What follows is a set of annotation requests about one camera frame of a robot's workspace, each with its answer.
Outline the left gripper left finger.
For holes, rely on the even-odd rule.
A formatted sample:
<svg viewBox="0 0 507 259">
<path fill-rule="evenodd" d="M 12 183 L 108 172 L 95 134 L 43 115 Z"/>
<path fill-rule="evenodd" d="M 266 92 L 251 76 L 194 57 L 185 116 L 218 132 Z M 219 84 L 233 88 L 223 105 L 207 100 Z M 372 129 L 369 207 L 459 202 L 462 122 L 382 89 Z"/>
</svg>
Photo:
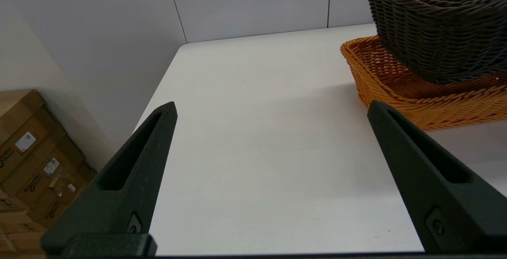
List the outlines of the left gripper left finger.
<svg viewBox="0 0 507 259">
<path fill-rule="evenodd" d="M 153 257 L 154 208 L 177 121 L 155 109 L 43 235 L 49 257 Z"/>
</svg>

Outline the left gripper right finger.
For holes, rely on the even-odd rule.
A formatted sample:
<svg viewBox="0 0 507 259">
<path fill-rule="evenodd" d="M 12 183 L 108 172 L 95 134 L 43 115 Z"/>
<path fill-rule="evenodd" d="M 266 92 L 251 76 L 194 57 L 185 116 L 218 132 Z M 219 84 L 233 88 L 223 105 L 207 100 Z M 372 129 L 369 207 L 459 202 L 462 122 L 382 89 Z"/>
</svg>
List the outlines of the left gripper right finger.
<svg viewBox="0 0 507 259">
<path fill-rule="evenodd" d="M 506 253 L 503 194 L 393 107 L 367 116 L 427 253 Z"/>
</svg>

